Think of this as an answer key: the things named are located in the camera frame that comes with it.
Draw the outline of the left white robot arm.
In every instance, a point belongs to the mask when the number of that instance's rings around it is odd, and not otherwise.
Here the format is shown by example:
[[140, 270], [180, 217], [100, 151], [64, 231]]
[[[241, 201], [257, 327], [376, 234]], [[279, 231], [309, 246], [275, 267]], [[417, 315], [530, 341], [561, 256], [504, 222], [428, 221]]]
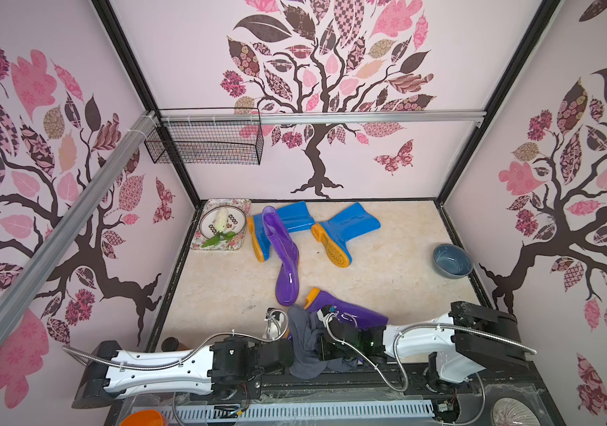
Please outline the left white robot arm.
[[104, 408], [115, 401], [150, 393], [191, 394], [231, 400], [252, 395], [264, 376], [280, 374], [295, 360], [287, 339], [257, 342], [227, 337], [195, 350], [136, 353], [105, 341], [93, 353], [70, 349], [86, 360], [72, 403], [75, 409]]

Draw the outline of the grey cloth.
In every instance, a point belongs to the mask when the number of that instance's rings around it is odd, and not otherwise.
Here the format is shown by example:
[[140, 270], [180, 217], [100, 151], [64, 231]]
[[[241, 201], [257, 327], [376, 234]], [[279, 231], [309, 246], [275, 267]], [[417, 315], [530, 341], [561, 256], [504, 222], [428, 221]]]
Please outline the grey cloth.
[[312, 380], [324, 371], [349, 373], [358, 367], [356, 358], [321, 360], [319, 339], [327, 332], [317, 314], [307, 312], [303, 307], [293, 305], [289, 308], [289, 331], [294, 351], [294, 362], [289, 369], [292, 376]]

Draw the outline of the purple boot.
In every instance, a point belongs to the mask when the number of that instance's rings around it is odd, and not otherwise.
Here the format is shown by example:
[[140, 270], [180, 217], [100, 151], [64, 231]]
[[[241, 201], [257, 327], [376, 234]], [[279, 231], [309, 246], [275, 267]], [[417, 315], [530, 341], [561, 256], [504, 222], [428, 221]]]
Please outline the purple boot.
[[266, 238], [281, 261], [275, 287], [276, 299], [280, 305], [294, 305], [298, 299], [300, 287], [298, 247], [274, 207], [267, 206], [264, 208], [262, 222]]
[[305, 299], [305, 310], [321, 323], [318, 338], [319, 359], [324, 361], [358, 359], [360, 355], [335, 341], [325, 328], [324, 320], [332, 314], [329, 326], [335, 337], [351, 344], [374, 363], [385, 364], [388, 355], [383, 343], [383, 332], [389, 319], [379, 312], [344, 302], [327, 291], [314, 288]]

